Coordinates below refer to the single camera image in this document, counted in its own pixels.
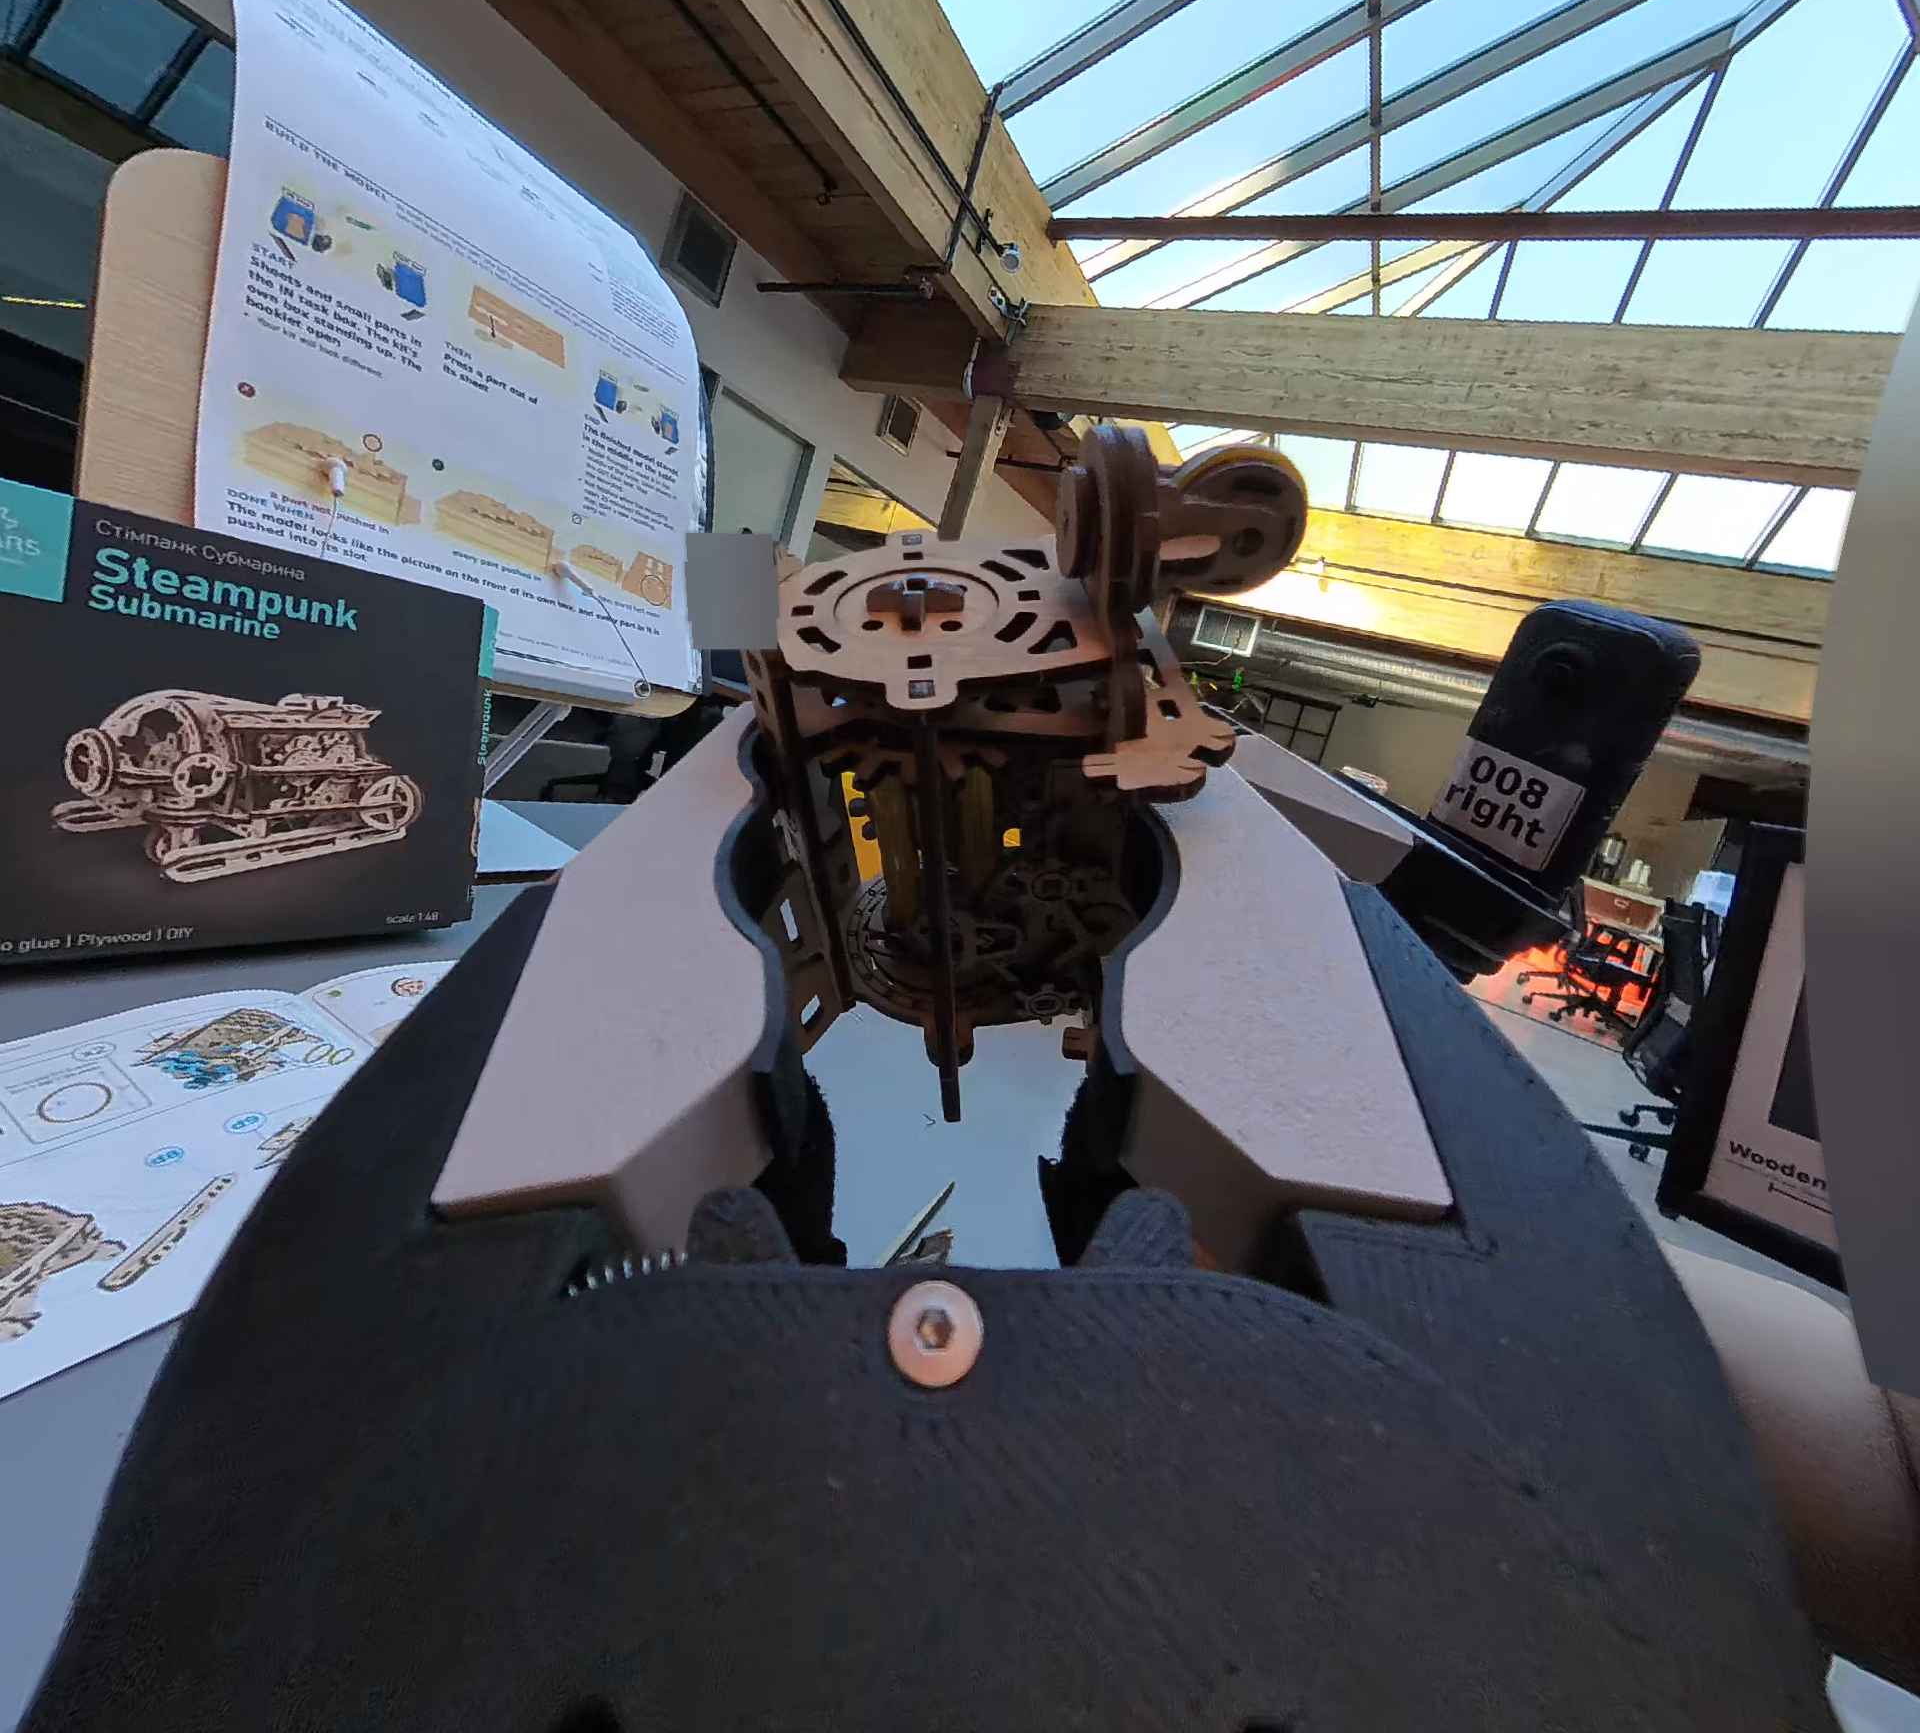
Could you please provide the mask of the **open assembly booklet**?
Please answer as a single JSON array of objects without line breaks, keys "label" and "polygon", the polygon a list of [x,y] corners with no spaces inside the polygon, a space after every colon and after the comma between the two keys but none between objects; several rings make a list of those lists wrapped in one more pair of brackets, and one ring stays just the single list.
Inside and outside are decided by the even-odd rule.
[{"label": "open assembly booklet", "polygon": [[4,1045],[4,1394],[189,1314],[319,1113],[447,974],[254,986]]}]

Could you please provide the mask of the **person's right forearm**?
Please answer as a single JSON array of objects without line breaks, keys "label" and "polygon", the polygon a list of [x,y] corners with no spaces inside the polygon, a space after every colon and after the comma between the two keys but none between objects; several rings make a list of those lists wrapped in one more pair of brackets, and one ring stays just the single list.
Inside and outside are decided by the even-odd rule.
[{"label": "person's right forearm", "polygon": [[1869,1380],[1839,1305],[1669,1243],[1663,1253],[1752,1433],[1816,1636],[1917,1689],[1917,1402]]}]

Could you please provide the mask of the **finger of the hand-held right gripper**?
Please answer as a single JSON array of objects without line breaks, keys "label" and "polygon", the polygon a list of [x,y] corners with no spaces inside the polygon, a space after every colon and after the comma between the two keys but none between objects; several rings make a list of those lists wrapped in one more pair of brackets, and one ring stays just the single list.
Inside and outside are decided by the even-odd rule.
[{"label": "finger of the hand-held right gripper", "polygon": [[1234,772],[1351,882],[1386,882],[1415,850],[1415,828],[1394,810],[1263,733],[1237,736]]}]

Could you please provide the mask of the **black model kit box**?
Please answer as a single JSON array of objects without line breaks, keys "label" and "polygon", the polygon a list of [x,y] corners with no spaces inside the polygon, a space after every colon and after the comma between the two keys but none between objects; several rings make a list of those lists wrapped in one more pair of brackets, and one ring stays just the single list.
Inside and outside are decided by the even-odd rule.
[{"label": "black model kit box", "polygon": [[4,966],[463,921],[488,619],[4,482]]}]

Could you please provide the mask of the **wooden document stand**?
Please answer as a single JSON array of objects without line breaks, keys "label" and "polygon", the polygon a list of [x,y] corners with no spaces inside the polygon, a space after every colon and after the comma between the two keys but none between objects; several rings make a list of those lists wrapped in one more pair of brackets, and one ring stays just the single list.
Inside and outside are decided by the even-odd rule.
[{"label": "wooden document stand", "polygon": [[107,189],[91,307],[78,498],[196,519],[196,446],[228,163],[149,151]]}]

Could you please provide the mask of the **black framed tag sign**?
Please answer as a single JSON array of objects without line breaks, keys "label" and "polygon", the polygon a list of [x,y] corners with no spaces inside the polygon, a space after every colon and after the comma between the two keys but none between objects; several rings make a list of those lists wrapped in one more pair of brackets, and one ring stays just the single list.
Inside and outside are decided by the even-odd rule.
[{"label": "black framed tag sign", "polygon": [[1814,1110],[1804,831],[1751,828],[1692,1010],[1660,1211],[1845,1292]]}]

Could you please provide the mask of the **black office chair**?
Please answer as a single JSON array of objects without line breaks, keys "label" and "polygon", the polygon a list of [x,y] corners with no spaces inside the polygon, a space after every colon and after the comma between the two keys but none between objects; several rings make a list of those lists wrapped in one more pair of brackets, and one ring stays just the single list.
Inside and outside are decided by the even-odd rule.
[{"label": "black office chair", "polygon": [[1608,989],[1598,976],[1601,958],[1607,958],[1607,954],[1588,940],[1588,932],[1573,931],[1555,948],[1534,948],[1521,954],[1521,958],[1527,961],[1516,974],[1521,1006],[1547,1000],[1547,1020],[1584,1015],[1592,1016],[1601,1028],[1621,1026],[1617,1003],[1608,996]]},{"label": "black office chair", "polygon": [[1690,1064],[1692,1015],[1708,996],[1716,950],[1713,915],[1699,905],[1667,902],[1660,918],[1660,970],[1641,980],[1614,941],[1592,941],[1579,970],[1601,989],[1621,990],[1641,983],[1647,1000],[1624,1039],[1627,1065],[1647,1087],[1648,1100],[1621,1113],[1621,1127],[1607,1135],[1627,1140],[1634,1160],[1647,1165],[1653,1150],[1669,1146],[1669,1133],[1683,1098],[1683,1065]]}]

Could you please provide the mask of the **brown wooden submarine model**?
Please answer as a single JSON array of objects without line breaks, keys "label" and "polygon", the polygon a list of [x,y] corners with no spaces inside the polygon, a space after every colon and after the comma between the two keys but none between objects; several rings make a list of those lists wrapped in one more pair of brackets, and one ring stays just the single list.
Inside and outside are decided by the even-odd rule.
[{"label": "brown wooden submarine model", "polygon": [[1091,428],[1042,540],[924,532],[779,587],[748,656],[785,876],[804,1044],[852,1003],[924,1036],[947,1120],[977,1026],[1097,1016],[1103,968],[1146,914],[1145,810],[1234,753],[1153,603],[1246,591],[1305,538],[1276,450],[1165,472],[1140,431]]}]

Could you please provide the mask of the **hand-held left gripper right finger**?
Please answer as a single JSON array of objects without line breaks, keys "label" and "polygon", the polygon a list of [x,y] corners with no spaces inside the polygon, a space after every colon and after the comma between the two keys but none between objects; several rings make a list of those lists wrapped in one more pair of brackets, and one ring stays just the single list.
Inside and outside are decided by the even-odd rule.
[{"label": "hand-held left gripper right finger", "polygon": [[1107,961],[1091,1075],[1042,1166],[1061,1263],[1129,1188],[1174,1192],[1215,1266],[1279,1266],[1298,1211],[1448,1220],[1331,859],[1234,769],[1145,817],[1162,892]]}]

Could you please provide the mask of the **white printed instruction sheet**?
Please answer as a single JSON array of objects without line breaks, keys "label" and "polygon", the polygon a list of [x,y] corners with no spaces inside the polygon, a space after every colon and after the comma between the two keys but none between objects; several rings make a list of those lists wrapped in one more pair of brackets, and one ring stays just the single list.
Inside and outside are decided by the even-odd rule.
[{"label": "white printed instruction sheet", "polygon": [[196,519],[498,610],[499,680],[688,690],[696,342],[639,239],[342,0],[231,0]]}]

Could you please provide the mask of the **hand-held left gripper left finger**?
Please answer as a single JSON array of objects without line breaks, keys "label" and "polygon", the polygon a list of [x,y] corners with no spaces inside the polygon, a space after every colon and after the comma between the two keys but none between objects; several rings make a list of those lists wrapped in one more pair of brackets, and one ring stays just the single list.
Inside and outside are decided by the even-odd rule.
[{"label": "hand-held left gripper left finger", "polygon": [[761,1185],[842,1266],[834,1135],[804,1049],[834,986],[736,707],[563,872],[434,1189],[445,1215],[593,1204],[642,1251]]}]

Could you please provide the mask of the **large grey wall vent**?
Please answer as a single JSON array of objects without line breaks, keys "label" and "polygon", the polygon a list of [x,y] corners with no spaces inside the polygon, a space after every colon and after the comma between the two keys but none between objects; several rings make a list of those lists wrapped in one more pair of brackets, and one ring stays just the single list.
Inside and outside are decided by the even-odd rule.
[{"label": "large grey wall vent", "polygon": [[691,191],[683,191],[668,223],[668,239],[662,242],[662,269],[701,304],[722,307],[735,261],[735,228]]}]

